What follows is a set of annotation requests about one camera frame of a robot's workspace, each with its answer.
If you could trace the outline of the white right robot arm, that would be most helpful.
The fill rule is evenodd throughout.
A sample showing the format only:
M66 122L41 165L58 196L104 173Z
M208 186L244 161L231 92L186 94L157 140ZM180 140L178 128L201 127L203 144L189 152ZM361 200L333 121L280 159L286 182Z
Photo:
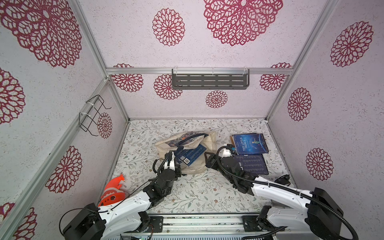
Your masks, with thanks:
M253 222L257 229L267 231L260 235L261 239L292 227L298 230L309 229L322 240L340 240L341 226L349 225L343 217L343 211L322 189L296 190L271 182L242 170L232 155L220 158L216 154L206 153L205 158L206 167L219 171L239 192L286 206L262 208Z

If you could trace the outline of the Little Prince blue book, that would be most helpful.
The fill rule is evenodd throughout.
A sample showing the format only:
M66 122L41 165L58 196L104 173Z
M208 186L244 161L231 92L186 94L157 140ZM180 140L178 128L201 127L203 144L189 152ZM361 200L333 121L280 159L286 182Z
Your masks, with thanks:
M263 134L238 134L231 136L232 144L238 155L262 155L269 152Z

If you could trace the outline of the cream canvas tote bag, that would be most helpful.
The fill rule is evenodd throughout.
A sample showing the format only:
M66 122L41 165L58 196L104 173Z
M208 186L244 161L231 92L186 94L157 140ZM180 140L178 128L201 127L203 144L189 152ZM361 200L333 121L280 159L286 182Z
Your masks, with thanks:
M184 164L179 164L175 158L175 162L181 165L181 172L183 175L197 175L203 173L206 167L205 153L214 153L217 150L217 133L214 131L194 131L184 132L174 135L166 140L155 143L155 147L161 157L166 153L172 151L175 155L176 150L189 150L195 149L201 144L207 150L189 167Z

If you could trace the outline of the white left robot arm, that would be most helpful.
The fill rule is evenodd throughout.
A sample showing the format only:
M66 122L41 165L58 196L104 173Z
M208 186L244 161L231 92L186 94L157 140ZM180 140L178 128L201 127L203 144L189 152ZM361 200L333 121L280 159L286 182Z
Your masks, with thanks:
M88 204L65 228L59 228L66 240L106 240L124 232L142 232L150 217L147 210L160 204L172 191L174 181L182 175L179 165L161 171L139 193L118 203L97 207Z

